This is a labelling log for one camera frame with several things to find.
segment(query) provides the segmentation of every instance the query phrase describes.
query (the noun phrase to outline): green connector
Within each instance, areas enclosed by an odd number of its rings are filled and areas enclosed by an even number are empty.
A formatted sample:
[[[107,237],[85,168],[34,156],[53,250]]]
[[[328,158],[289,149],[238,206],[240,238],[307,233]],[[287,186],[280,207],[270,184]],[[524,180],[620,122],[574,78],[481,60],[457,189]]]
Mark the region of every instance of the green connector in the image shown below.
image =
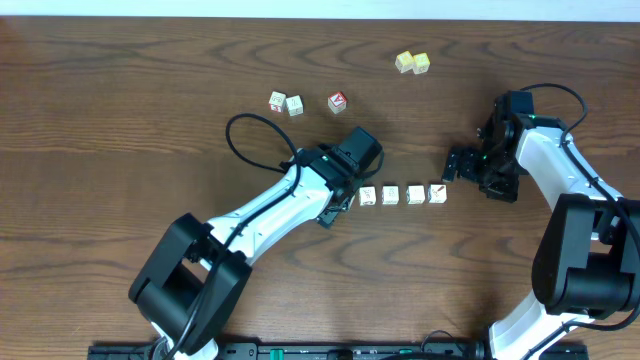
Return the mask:
[[[400,350],[400,354],[410,354],[410,353],[412,353],[412,352],[413,352],[413,351],[411,351],[411,350],[409,350],[409,349],[402,349],[402,350]]]
[[[284,350],[273,349],[269,353],[269,360],[284,360]]]

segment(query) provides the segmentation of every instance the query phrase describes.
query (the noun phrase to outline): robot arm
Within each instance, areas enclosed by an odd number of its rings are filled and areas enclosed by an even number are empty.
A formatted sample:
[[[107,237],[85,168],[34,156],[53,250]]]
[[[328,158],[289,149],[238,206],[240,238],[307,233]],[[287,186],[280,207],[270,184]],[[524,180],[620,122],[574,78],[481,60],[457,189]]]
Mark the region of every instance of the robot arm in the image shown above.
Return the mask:
[[[287,194],[294,185],[297,166],[284,164],[288,170],[277,184],[235,211],[204,224],[186,214],[169,227],[134,280],[129,298],[172,348],[196,307],[196,299],[202,297],[195,325],[175,359],[215,358],[218,348],[213,338],[231,315],[251,265],[308,220],[331,227],[341,212],[349,210],[364,181],[375,173],[365,170],[378,155],[380,167],[382,146],[365,130],[356,128],[340,145],[299,150],[297,187],[267,210],[263,211],[266,204]],[[225,240],[241,224],[244,228],[226,247]],[[182,264],[183,259],[199,262],[209,270],[212,285],[203,284]]]
[[[598,178],[567,135],[569,151],[590,179],[578,169],[560,143],[566,129],[560,119],[534,114],[531,93],[510,91],[496,99],[494,113],[478,129],[482,149],[454,148],[447,158],[444,181],[453,181],[457,174],[479,183],[487,197],[513,202],[519,175],[531,175],[553,210],[534,259],[533,290],[490,327],[487,359],[537,360],[575,329],[570,325],[629,311],[638,302],[640,261],[635,243],[590,180],[623,200],[636,224],[640,206],[622,199]],[[611,245],[610,253],[590,253],[592,240]]]

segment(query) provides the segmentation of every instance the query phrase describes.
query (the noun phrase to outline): cube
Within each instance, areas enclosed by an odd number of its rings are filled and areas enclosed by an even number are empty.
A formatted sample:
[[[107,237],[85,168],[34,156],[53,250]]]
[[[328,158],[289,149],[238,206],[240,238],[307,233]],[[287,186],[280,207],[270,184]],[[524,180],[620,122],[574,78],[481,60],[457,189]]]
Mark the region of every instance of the cube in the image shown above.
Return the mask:
[[[396,67],[401,73],[411,70],[413,68],[413,56],[408,51],[396,57]]]
[[[341,112],[347,108],[347,98],[344,97],[343,93],[338,91],[337,93],[329,96],[329,108],[334,114]]]
[[[382,205],[397,205],[400,201],[400,192],[397,186],[382,187]]]
[[[302,114],[302,99],[300,98],[300,95],[287,98],[286,103],[290,116]]]
[[[271,93],[271,99],[269,99],[269,107],[271,111],[283,112],[284,111],[284,99],[287,95],[274,91]]]
[[[427,53],[418,54],[413,57],[413,73],[418,75],[427,72],[429,70],[429,57]]]
[[[429,203],[442,204],[447,201],[447,186],[446,185],[429,185]]]
[[[424,186],[411,185],[407,187],[407,204],[422,204],[424,202]]]
[[[360,206],[376,204],[376,188],[373,186],[360,188]]]

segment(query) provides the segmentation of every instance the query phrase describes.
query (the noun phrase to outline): yellow block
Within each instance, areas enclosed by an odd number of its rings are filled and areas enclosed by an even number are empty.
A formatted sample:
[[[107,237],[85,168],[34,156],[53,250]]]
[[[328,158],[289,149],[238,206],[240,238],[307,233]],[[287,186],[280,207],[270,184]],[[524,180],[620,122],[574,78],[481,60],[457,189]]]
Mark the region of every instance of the yellow block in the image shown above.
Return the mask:
[[[400,72],[405,72],[413,67],[413,56],[408,51],[396,57],[396,67]]]
[[[413,73],[414,74],[422,74],[429,70],[429,65],[431,65],[431,61],[429,61],[429,57],[427,53],[418,54],[413,57]]]

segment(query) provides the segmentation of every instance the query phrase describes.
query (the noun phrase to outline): wooden block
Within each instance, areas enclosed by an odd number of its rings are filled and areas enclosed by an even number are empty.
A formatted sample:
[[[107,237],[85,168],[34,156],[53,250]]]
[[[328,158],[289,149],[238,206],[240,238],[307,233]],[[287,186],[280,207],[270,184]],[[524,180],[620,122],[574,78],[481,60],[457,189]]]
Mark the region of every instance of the wooden block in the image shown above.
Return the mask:
[[[376,204],[376,188],[373,186],[360,188],[360,206]]]
[[[302,99],[300,95],[296,95],[294,97],[287,98],[287,109],[289,110],[290,116],[296,116],[302,114]]]
[[[429,61],[427,53],[418,54],[413,57],[414,74],[418,75],[427,72],[427,70],[429,70],[429,65],[431,65],[431,61]]]
[[[422,204],[424,198],[424,186],[411,185],[407,187],[407,204]]]
[[[413,56],[408,51],[396,57],[396,67],[401,73],[411,70],[413,68]]]
[[[429,185],[429,203],[442,204],[447,201],[447,186],[446,185]]]
[[[283,112],[284,111],[284,99],[287,95],[274,91],[271,93],[271,99],[269,99],[269,108],[271,111]]]
[[[347,98],[344,97],[343,93],[338,91],[337,93],[329,96],[329,108],[334,114],[341,112],[347,108]]]
[[[382,205],[397,205],[400,201],[400,192],[397,186],[382,187]]]

